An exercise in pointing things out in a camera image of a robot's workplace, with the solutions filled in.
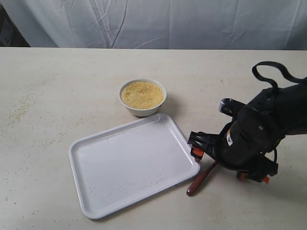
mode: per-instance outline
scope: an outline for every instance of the plastic tray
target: plastic tray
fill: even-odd
[[[155,114],[72,144],[83,213],[102,218],[176,185],[200,169],[173,120]]]

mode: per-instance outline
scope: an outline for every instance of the beige countertop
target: beige countertop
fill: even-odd
[[[118,99],[123,83],[161,82],[160,112],[186,138],[219,133],[230,121],[218,112],[222,98],[247,103],[269,87],[251,74],[264,60],[307,75],[306,51],[0,48],[0,229],[306,229],[306,136],[282,141],[269,185],[217,168],[195,197],[186,196],[189,180],[99,221],[83,215],[77,197],[69,146],[137,119]],[[290,85],[273,68],[260,72]]]

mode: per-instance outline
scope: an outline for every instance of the white backdrop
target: white backdrop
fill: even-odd
[[[30,46],[307,49],[307,0],[0,0]]]

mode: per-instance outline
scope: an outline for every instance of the breadcrumbs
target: breadcrumbs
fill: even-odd
[[[149,82],[133,82],[121,93],[123,102],[135,109],[150,109],[163,100],[163,93],[156,85]]]

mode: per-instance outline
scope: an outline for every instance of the white bowl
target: white bowl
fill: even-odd
[[[123,92],[123,89],[125,87],[127,87],[128,85],[130,85],[131,83],[133,82],[137,82],[137,81],[140,81],[140,82],[149,82],[149,83],[152,83],[152,84],[155,84],[156,86],[159,87],[159,89],[162,91],[163,93],[163,100],[161,101],[160,104],[158,104],[156,107],[154,108],[150,108],[150,109],[135,109],[135,108],[132,108],[128,105],[126,105],[122,98],[121,98],[121,93]],[[130,80],[128,82],[126,82],[119,90],[119,99],[120,101],[123,103],[123,105],[129,110],[130,113],[132,113],[133,115],[135,116],[150,116],[154,113],[156,113],[160,106],[164,103],[165,99],[166,99],[166,89],[164,88],[164,86],[162,84],[160,84],[159,82],[157,82],[156,80],[152,80],[152,79],[134,79],[134,80]]]

